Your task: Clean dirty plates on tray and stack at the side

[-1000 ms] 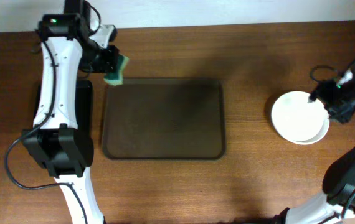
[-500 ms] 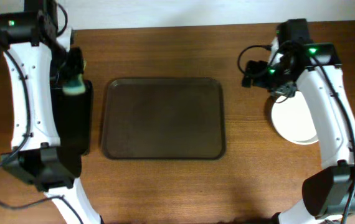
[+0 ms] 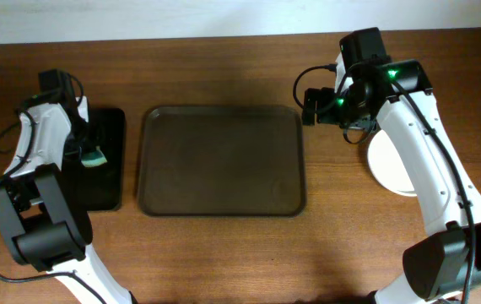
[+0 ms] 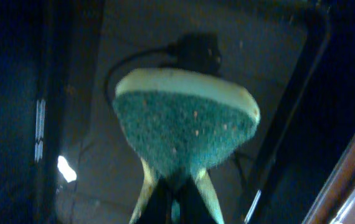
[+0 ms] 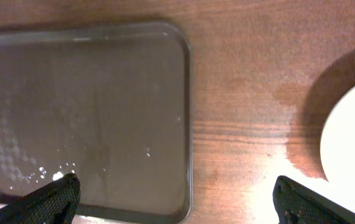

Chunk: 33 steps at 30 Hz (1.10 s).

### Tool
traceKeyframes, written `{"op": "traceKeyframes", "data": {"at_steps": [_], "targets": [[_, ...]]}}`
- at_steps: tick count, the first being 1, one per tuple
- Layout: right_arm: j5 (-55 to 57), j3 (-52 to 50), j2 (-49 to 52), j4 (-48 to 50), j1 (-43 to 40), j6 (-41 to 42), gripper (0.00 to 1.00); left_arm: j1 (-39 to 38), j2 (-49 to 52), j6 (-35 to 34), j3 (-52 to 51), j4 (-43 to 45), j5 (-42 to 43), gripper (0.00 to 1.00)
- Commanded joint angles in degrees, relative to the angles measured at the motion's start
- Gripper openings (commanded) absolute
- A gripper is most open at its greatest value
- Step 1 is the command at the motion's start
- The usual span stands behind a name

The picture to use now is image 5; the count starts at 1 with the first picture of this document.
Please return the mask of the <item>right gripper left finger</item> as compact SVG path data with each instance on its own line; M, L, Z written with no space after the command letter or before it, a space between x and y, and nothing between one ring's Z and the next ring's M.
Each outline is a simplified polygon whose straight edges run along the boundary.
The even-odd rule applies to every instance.
M80 181L73 173L0 208L0 224L71 224L80 201Z

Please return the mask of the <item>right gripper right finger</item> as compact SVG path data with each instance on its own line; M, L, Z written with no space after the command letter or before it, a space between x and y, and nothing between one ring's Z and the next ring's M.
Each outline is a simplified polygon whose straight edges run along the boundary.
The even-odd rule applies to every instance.
M277 177L273 205L279 224L355 224L355 213L287 176Z

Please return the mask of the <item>white plate top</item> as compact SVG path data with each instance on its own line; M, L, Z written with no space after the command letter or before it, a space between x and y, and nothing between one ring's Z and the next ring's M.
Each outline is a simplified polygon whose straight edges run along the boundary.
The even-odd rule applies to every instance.
M321 133L320 155L331 195L355 213L355 86L328 115Z

